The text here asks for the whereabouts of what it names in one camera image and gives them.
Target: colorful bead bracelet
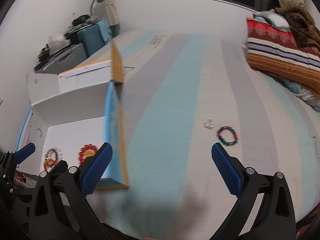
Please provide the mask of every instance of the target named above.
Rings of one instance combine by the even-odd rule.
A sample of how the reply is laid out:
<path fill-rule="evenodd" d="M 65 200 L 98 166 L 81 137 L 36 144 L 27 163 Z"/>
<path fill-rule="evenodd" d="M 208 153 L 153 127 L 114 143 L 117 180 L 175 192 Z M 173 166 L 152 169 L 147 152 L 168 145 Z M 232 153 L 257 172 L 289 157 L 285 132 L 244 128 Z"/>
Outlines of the colorful bead bracelet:
<path fill-rule="evenodd" d="M 221 133 L 223 132 L 223 130 L 229 130 L 231 133 L 232 133 L 232 136 L 233 136 L 233 142 L 227 142 L 222 136 L 221 136 Z M 238 140 L 239 140 L 239 137 L 235 131 L 235 129 L 233 129 L 232 127 L 230 126 L 223 126 L 221 127 L 218 131 L 217 131 L 217 137 L 218 139 L 222 142 L 223 145 L 225 146 L 232 146 L 232 145 L 235 145 Z"/>

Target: cardboard box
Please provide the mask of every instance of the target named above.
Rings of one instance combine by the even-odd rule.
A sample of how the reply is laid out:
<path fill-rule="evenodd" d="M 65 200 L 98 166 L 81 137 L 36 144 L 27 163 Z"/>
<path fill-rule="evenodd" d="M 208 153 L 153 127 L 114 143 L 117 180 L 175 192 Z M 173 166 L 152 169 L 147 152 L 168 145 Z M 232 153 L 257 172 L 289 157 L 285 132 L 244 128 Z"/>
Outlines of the cardboard box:
<path fill-rule="evenodd" d="M 19 150 L 29 142 L 36 152 L 18 170 L 38 175 L 61 159 L 79 166 L 104 142 L 112 160 L 98 188 L 128 187 L 121 104 L 115 83 L 123 82 L 122 60 L 114 44 L 111 60 L 56 74 L 31 73 L 27 87 L 31 110 L 22 126 Z"/>

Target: white cardboard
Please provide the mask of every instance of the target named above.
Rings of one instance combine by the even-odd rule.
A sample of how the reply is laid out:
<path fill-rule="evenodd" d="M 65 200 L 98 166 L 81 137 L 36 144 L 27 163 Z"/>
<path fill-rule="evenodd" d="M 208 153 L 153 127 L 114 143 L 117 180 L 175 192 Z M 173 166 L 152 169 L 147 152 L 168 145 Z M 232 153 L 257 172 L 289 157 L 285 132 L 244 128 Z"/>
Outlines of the white cardboard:
<path fill-rule="evenodd" d="M 32 105 L 32 110 L 49 125 L 104 115 L 108 82 L 83 87 L 47 98 Z"/>
<path fill-rule="evenodd" d="M 79 66 L 58 75 L 60 93 L 111 80 L 111 60 Z"/>
<path fill-rule="evenodd" d="M 26 131 L 22 140 L 26 141 L 25 145 L 27 145 L 29 142 L 34 143 L 36 146 L 36 151 L 19 165 L 18 170 L 21 172 L 38 175 L 39 167 L 41 166 L 42 149 L 47 135 L 48 126 L 34 113 L 28 126 L 29 125 L 30 130 Z"/>
<path fill-rule="evenodd" d="M 104 143 L 103 135 L 104 116 L 49 127 L 38 172 L 44 170 L 45 153 L 51 148 L 61 150 L 62 159 L 69 167 L 79 166 L 78 153 L 81 148 L 85 144 L 92 144 L 99 149 Z"/>
<path fill-rule="evenodd" d="M 31 105 L 58 95 L 60 93 L 58 75 L 42 73 L 27 74 L 27 89 Z"/>

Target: pillow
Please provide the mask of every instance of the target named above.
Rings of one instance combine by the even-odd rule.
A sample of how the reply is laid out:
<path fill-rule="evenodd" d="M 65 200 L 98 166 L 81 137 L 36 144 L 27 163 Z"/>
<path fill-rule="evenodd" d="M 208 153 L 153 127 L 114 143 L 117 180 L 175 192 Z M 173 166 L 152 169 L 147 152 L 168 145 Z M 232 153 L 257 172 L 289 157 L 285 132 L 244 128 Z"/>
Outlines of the pillow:
<path fill-rule="evenodd" d="M 262 17 L 264 18 L 268 23 L 270 23 L 274 28 L 281 30 L 281 31 L 290 31 L 290 25 L 287 22 L 287 20 L 274 12 L 264 11 L 264 12 L 257 12 L 253 14 L 254 17 Z"/>
<path fill-rule="evenodd" d="M 298 48 L 292 33 L 247 18 L 249 66 L 301 83 L 320 93 L 320 57 L 316 47 Z"/>
<path fill-rule="evenodd" d="M 263 17 L 260 17 L 260 16 L 254 15 L 254 19 L 259 22 L 267 23 L 267 21 Z"/>

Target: bedsheet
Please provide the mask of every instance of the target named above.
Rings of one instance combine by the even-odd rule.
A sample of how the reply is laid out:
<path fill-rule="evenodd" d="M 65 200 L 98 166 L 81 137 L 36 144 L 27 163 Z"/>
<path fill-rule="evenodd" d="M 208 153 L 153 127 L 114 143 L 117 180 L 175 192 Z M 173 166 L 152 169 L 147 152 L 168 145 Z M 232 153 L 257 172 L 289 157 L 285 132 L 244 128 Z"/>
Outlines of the bedsheet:
<path fill-rule="evenodd" d="M 252 70 L 240 45 L 147 30 L 115 42 L 126 71 L 121 101 L 130 188 L 88 196 L 99 219 L 139 239 L 209 239 L 236 202 L 211 159 L 221 126 L 238 133 L 239 143 L 225 149 L 245 167 L 284 173 L 297 221 L 320 201 L 319 113 Z M 85 63 L 109 56 L 107 45 Z M 213 130 L 203 125 L 208 118 Z"/>

